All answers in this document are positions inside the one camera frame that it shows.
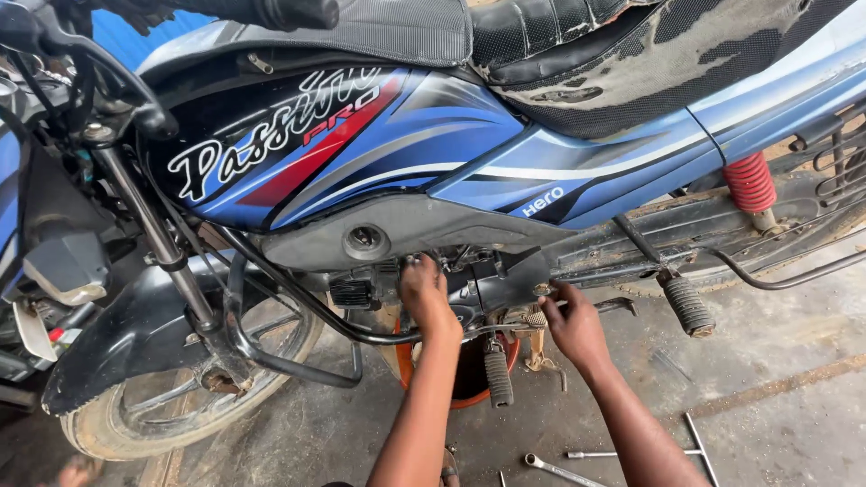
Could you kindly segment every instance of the fuel tank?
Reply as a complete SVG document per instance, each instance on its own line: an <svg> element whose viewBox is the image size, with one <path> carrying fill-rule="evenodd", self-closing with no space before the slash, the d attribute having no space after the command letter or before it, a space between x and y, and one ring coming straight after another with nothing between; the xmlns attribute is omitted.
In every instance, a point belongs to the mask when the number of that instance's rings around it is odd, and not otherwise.
<svg viewBox="0 0 866 487"><path fill-rule="evenodd" d="M482 86L414 68L335 68L172 109L151 141L159 189L199 217L266 232L374 192L412 192L523 129Z"/></svg>

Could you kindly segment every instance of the person's hand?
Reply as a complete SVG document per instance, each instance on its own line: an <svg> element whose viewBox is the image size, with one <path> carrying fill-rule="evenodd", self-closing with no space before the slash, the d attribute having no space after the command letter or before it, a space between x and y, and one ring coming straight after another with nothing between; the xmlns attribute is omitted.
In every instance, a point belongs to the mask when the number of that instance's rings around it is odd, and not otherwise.
<svg viewBox="0 0 866 487"><path fill-rule="evenodd" d="M420 254L406 264L400 276L400 300L425 340L462 339L463 327L448 304L445 275L430 257Z"/></svg>
<svg viewBox="0 0 866 487"><path fill-rule="evenodd" d="M604 341L598 311L577 288L565 282L553 282L558 296L542 296L539 306L547 317L553 342L582 375L595 366L611 360ZM557 297L568 302L567 316L556 306Z"/></svg>

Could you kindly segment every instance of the handlebar grip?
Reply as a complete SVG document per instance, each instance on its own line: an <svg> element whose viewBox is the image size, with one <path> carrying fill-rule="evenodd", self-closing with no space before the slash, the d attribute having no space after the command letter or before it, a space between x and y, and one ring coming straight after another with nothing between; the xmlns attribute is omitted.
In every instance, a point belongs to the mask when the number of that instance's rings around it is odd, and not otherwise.
<svg viewBox="0 0 866 487"><path fill-rule="evenodd" d="M333 29L339 21L337 0L160 0L160 3L271 30Z"/></svg>

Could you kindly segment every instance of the wrench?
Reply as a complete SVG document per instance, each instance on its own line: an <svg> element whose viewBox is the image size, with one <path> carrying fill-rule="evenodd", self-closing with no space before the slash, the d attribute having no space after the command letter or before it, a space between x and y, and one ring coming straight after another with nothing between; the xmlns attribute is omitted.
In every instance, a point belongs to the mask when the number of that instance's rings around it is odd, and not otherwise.
<svg viewBox="0 0 866 487"><path fill-rule="evenodd" d="M529 465L531 467L535 467L537 469L541 469L544 471L549 471L553 475L558 475L562 478L567 478L568 480L571 480L575 484L580 484L580 485L583 485L584 487L604 487L604 485L599 484L598 482L592 482L589 478L581 477L580 475L578 475L576 473L571 473L569 471L562 470L559 467L553 466L551 464L546 464L546 463L541 461L541 458L536 457L532 453L528 453L524 459L526 460L527 465Z"/></svg>

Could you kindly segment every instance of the front mudguard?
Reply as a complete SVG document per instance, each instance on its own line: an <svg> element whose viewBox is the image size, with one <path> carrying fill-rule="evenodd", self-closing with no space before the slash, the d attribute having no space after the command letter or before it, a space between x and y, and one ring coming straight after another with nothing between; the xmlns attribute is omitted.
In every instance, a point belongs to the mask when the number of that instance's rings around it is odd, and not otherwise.
<svg viewBox="0 0 866 487"><path fill-rule="evenodd" d="M209 260L224 281L229 269L213 256ZM190 268L202 291L220 291L200 257L190 259ZM67 414L137 375L207 361L210 353L201 341L186 343L194 330L184 318L185 306L165 271L146 269L61 356L42 394L42 408Z"/></svg>

